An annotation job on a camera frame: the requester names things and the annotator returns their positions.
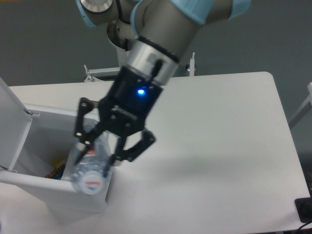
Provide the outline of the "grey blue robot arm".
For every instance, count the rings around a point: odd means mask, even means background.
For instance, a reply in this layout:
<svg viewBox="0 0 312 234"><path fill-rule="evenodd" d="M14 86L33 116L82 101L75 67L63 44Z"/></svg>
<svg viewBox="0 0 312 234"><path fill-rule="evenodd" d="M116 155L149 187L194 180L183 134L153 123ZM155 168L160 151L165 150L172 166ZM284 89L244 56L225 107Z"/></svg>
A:
<svg viewBox="0 0 312 234"><path fill-rule="evenodd" d="M117 161L133 161L155 137L145 120L163 86L175 73L196 33L204 26L245 13L249 0L141 0L131 9L130 25L138 38L107 95L81 98L75 125L79 154L75 172L95 140L109 132L118 137L107 162L97 162L106 176Z"/></svg>

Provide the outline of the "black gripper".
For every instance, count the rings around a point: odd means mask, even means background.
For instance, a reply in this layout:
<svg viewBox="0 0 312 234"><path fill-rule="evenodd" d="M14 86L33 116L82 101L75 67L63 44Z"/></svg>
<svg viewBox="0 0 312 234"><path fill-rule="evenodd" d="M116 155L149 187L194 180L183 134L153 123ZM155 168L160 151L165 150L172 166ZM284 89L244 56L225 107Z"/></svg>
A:
<svg viewBox="0 0 312 234"><path fill-rule="evenodd" d="M103 176L107 177L111 167L117 161L134 161L147 150L156 138L153 132L145 127L145 119L156 103L162 88L145 80L142 76L123 67L113 82L107 95L98 101L81 97L78 104L78 113L74 128L74 136L82 144L82 149L75 160L78 164L95 140L107 131L120 138L117 140L115 152L110 156L103 169ZM84 117L92 110L99 110L100 122L91 130L84 128ZM141 139L129 149L124 149L127 136L141 131Z"/></svg>

